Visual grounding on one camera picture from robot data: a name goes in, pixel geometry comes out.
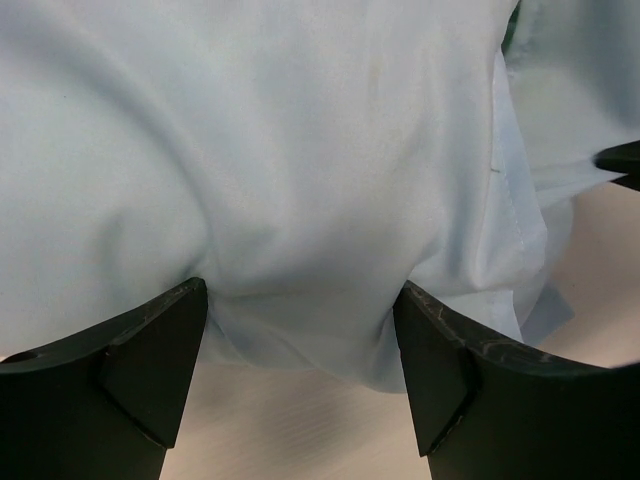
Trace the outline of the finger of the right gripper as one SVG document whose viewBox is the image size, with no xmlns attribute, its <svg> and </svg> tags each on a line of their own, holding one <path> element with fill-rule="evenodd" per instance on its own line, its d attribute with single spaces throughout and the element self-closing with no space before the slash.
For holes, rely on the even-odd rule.
<svg viewBox="0 0 640 480">
<path fill-rule="evenodd" d="M 613 183 L 630 190 L 640 190 L 640 141 L 614 146 L 599 152 L 597 168 L 619 174 Z"/>
</svg>

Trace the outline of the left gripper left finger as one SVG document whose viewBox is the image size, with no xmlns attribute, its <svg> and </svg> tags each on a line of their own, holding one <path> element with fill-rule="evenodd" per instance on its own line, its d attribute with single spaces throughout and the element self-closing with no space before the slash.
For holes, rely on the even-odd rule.
<svg viewBox="0 0 640 480">
<path fill-rule="evenodd" d="M 112 319 L 1 362 L 4 479 L 157 479 L 203 337 L 191 278 Z"/>
</svg>

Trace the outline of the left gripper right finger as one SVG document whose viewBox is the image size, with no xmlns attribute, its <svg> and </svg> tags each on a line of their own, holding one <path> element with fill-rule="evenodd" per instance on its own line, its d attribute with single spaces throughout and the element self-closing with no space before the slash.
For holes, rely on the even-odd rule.
<svg viewBox="0 0 640 480">
<path fill-rule="evenodd" d="M 419 453 L 435 479 L 635 479 L 639 368 L 530 347 L 413 283 L 394 322 Z"/>
</svg>

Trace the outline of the light blue pillowcase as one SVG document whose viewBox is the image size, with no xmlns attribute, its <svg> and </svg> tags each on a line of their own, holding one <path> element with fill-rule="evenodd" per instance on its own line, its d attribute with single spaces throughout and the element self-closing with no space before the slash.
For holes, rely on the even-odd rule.
<svg viewBox="0 0 640 480">
<path fill-rule="evenodd" d="M 572 200 L 638 136 L 635 1 L 5 1 L 1 352 L 197 276 L 211 360 L 400 392 L 406 282 L 566 319 Z"/>
</svg>

